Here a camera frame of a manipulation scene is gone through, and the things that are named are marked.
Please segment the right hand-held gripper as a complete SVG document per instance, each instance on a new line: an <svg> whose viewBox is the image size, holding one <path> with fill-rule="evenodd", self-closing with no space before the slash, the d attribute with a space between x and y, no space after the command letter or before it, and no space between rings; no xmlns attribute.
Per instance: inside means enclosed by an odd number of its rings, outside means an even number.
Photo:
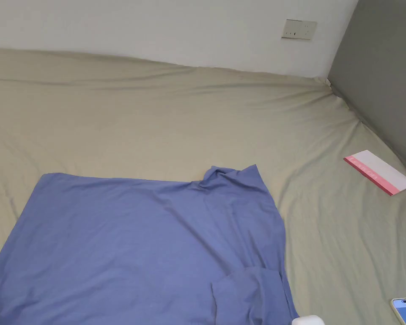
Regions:
<svg viewBox="0 0 406 325"><path fill-rule="evenodd" d="M325 325L324 321L317 315L307 315L292 320L292 325Z"/></svg>

